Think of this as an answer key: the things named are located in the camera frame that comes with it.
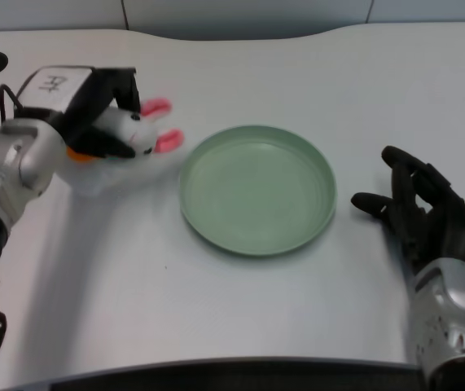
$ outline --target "plastic plate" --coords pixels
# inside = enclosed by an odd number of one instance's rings
[[[312,144],[269,126],[240,126],[204,140],[180,177],[182,213],[205,239],[269,256],[317,236],[336,208],[336,180]]]

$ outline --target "label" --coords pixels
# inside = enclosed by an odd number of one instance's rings
[[[22,90],[19,101],[26,108],[65,112],[91,72],[90,68],[42,68]]]

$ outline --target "silver robotic arm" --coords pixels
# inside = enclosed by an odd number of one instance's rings
[[[4,115],[5,91],[15,103],[10,120]],[[107,111],[114,99],[120,110]],[[66,146],[97,157],[135,156],[135,150],[111,136],[107,128],[125,124],[123,117],[138,121],[140,102],[133,69],[49,67],[36,71],[16,97],[2,86],[0,103],[1,256],[26,204],[50,185],[66,156]],[[0,346],[6,329],[6,318],[0,312]]]
[[[465,389],[465,202],[432,165],[395,147],[382,157],[393,197],[357,193],[352,203],[397,237],[415,275],[410,328],[429,389]],[[416,196],[432,209],[418,207]]]

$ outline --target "black cable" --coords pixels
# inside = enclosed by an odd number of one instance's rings
[[[22,110],[22,104],[19,102],[10,87],[5,84],[0,85],[0,110],[1,110],[1,124],[6,120],[6,106],[4,105],[4,93],[10,97],[13,104],[17,107],[17,110]]]

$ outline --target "white table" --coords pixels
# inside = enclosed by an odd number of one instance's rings
[[[349,199],[390,193],[395,145],[465,198],[465,23],[373,24],[312,37],[183,42],[126,31],[0,33],[18,89],[48,64],[135,66],[143,98],[172,99],[186,148],[147,185],[97,200],[55,178],[0,261],[8,331],[0,389],[193,358],[306,356],[407,362],[407,297],[380,226]],[[316,145],[336,173],[327,231],[272,260],[209,247],[182,220],[177,174],[203,138],[274,125]]]

